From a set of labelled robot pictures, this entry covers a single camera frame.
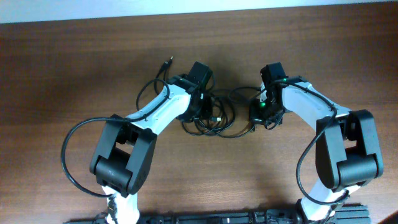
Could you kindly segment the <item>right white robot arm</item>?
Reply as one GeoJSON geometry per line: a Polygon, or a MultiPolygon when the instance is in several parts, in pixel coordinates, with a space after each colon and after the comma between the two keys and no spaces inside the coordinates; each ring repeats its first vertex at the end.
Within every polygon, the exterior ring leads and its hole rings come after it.
{"type": "Polygon", "coordinates": [[[295,169],[303,197],[292,208],[266,210],[265,222],[370,223],[366,206],[346,201],[384,172],[374,116],[334,103],[300,76],[288,77],[281,63],[266,65],[260,75],[250,122],[272,130],[293,112],[315,130],[295,169]]]}

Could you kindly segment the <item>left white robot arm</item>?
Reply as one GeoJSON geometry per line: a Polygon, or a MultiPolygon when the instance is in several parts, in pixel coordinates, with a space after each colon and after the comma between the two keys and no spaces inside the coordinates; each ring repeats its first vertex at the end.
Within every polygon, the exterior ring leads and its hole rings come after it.
{"type": "Polygon", "coordinates": [[[213,72],[195,62],[186,75],[167,80],[145,107],[106,122],[90,162],[90,172],[107,195],[106,216],[95,223],[137,223],[137,193],[150,171],[158,135],[174,120],[191,121],[203,113],[206,85],[213,72]]]}

